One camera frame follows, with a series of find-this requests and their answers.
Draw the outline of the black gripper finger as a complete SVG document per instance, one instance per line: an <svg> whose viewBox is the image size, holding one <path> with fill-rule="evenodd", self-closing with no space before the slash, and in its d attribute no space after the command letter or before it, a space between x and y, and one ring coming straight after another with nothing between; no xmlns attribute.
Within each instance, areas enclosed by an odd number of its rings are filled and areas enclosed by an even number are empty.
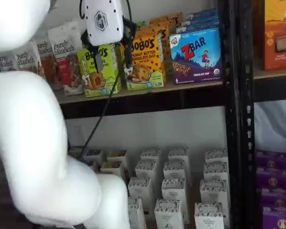
<svg viewBox="0 0 286 229"><path fill-rule="evenodd" d="M84 48L86 48L90 52L90 54L92 54L92 58L94 60L96 71L101 72L103 70L103 64L102 64L102 57L99 52L99 46L94 46L90 43L87 30L85 30L82 33L81 41L82 41Z"/></svg>
<svg viewBox="0 0 286 229"><path fill-rule="evenodd" d="M135 38L137 31L137 25L132 20L123 18L123 37L120 41L121 45L124 47L124 59L123 65L129 69L132 67L132 51L131 46Z"/></svg>

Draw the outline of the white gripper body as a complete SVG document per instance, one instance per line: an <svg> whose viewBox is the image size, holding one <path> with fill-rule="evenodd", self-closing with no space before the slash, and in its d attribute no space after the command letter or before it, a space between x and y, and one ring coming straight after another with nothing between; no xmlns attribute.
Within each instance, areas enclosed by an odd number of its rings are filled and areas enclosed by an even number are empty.
<svg viewBox="0 0 286 229"><path fill-rule="evenodd" d="M91 45L101 46L123 38L123 9L120 0L84 0L84 19Z"/></svg>

